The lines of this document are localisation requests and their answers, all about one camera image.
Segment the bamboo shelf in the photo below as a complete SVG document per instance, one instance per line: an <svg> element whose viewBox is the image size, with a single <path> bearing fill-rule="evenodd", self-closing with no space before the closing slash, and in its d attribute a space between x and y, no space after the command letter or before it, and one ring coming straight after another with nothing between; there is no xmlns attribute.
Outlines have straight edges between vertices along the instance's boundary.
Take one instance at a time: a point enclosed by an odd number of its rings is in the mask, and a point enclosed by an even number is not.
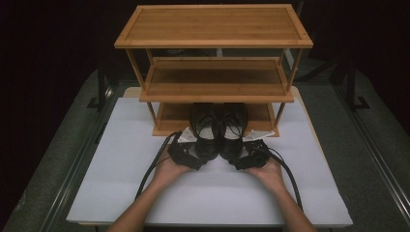
<svg viewBox="0 0 410 232"><path fill-rule="evenodd" d="M308 33L290 4L138 6L115 42L127 51L151 112L153 135L189 126L193 102L244 102L247 131L275 131ZM144 80L132 49L144 48L151 66ZM279 57L153 57L151 48L279 48ZM290 74L283 51L297 48ZM151 102L160 102L156 114ZM272 102L280 102L274 112Z"/></svg>

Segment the human hand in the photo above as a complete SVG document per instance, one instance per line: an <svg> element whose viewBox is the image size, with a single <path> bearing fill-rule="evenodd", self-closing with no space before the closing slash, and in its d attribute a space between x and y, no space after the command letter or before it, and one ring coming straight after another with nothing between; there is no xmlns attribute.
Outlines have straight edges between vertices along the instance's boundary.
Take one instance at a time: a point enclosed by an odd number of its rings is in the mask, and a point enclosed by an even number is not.
<svg viewBox="0 0 410 232"><path fill-rule="evenodd" d="M280 164L273 158L269 158L263 167L252 167L246 171L259 179L265 188L272 193L286 189L281 175Z"/></svg>
<svg viewBox="0 0 410 232"><path fill-rule="evenodd" d="M158 165L151 183L166 188L189 170L190 168L187 166L176 164L168 154L167 148L165 148L158 159Z"/></svg>

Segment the white surface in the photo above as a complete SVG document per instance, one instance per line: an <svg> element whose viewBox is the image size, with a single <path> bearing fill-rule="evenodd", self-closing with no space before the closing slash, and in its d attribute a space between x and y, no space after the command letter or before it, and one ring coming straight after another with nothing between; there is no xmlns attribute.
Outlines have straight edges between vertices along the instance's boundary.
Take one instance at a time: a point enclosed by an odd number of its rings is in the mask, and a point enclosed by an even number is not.
<svg viewBox="0 0 410 232"><path fill-rule="evenodd" d="M110 223L127 209L164 141L164 137L151 136L152 128L146 103L138 99L117 101L68 221ZM292 170L307 217L316 226L352 224L308 116L297 99L286 105L279 131L280 137L264 141L280 152ZM147 223L263 226L282 225L283 221L275 200L256 179L217 157L169 188L152 209Z"/></svg>

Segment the black shoe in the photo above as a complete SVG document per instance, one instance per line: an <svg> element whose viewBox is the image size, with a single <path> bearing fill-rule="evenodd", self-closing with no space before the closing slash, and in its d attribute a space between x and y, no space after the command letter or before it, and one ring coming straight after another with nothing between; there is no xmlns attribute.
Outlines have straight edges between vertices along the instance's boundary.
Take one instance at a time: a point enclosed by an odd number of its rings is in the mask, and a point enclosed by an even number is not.
<svg viewBox="0 0 410 232"><path fill-rule="evenodd" d="M213 103L194 103L190 127L196 136L195 152L203 161L213 160L219 153L220 121Z"/></svg>
<svg viewBox="0 0 410 232"><path fill-rule="evenodd" d="M220 156L237 159L243 149L244 131L248 125L248 111L244 103L225 103L220 120Z"/></svg>

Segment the shoe rack shelf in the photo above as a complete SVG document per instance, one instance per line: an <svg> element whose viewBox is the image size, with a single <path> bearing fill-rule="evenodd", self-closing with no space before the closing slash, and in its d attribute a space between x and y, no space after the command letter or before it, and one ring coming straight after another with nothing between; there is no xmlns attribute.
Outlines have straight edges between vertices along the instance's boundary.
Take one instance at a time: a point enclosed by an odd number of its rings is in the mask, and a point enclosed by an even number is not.
<svg viewBox="0 0 410 232"><path fill-rule="evenodd" d="M115 42L125 49L154 121L153 135L169 135L189 123L193 102L245 102L247 131L275 131L303 48L312 47L289 4L138 6ZM153 48L277 48L279 57L154 57ZM282 62L296 49L291 71ZM146 49L144 80L133 49ZM160 102L155 113L151 102ZM278 110L272 102L280 102Z"/></svg>

